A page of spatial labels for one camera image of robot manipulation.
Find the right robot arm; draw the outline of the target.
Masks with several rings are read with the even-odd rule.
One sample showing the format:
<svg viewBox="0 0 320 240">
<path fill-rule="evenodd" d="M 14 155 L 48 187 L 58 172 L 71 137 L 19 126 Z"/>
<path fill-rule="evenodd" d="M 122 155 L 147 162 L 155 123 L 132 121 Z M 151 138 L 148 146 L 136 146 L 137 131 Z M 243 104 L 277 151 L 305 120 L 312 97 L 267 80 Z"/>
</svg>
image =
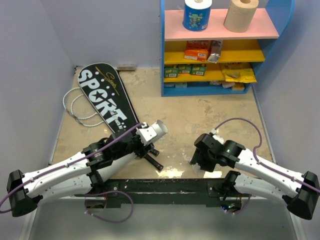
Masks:
<svg viewBox="0 0 320 240">
<path fill-rule="evenodd" d="M 213 133 L 201 134 L 194 146 L 192 165 L 211 173 L 216 165 L 231 168 L 223 182 L 214 186 L 223 197 L 236 194 L 263 197 L 284 203 L 289 212 L 301 219 L 313 218 L 320 196 L 319 179 L 315 173 L 286 169 Z"/>
</svg>

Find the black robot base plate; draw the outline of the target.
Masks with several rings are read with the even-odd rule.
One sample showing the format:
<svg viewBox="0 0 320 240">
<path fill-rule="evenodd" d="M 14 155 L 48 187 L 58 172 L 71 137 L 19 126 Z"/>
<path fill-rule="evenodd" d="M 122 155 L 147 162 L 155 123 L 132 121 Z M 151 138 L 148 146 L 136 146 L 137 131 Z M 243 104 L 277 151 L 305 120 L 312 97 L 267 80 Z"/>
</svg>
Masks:
<svg viewBox="0 0 320 240">
<path fill-rule="evenodd" d="M 89 194 L 121 191 L 136 205 L 204 205 L 209 208 L 230 205 L 239 196 L 249 196 L 231 186 L 223 189 L 224 182 L 223 178 L 109 179 Z"/>
</svg>

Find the white shuttlecock tube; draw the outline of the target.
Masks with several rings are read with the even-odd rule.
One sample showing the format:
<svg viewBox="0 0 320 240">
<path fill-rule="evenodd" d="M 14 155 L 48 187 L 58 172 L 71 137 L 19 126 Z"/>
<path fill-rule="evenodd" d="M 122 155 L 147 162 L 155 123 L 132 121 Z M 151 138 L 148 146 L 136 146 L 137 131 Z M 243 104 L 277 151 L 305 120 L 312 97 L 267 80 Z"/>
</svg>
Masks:
<svg viewBox="0 0 320 240">
<path fill-rule="evenodd" d="M 161 139 L 168 132 L 166 125 L 160 120 L 157 120 L 150 127 L 153 127 L 157 133 L 155 142 Z M 132 130 L 131 133 L 137 134 L 137 128 Z M 100 168 L 98 170 L 99 175 L 101 176 L 102 180 L 105 182 L 108 179 L 110 179 L 112 176 L 117 174 L 121 169 L 123 169 L 129 162 L 131 162 L 135 158 L 139 158 L 139 157 L 136 156 L 135 153 L 130 153 L 123 157 L 120 157 L 119 159 L 114 159 L 109 163 L 108 166 Z"/>
</svg>

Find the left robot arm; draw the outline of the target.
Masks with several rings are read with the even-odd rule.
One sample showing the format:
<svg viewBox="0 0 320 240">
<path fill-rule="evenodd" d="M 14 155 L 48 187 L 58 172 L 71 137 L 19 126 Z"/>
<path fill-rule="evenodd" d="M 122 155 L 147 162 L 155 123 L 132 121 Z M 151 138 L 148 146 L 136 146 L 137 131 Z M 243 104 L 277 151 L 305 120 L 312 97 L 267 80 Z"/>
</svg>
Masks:
<svg viewBox="0 0 320 240">
<path fill-rule="evenodd" d="M 33 172 L 14 170 L 7 181 L 9 212 L 21 217 L 41 203 L 69 195 L 99 196 L 104 183 L 135 158 L 144 158 L 160 134 L 130 132 L 113 134 L 90 144 L 57 164 Z"/>
</svg>

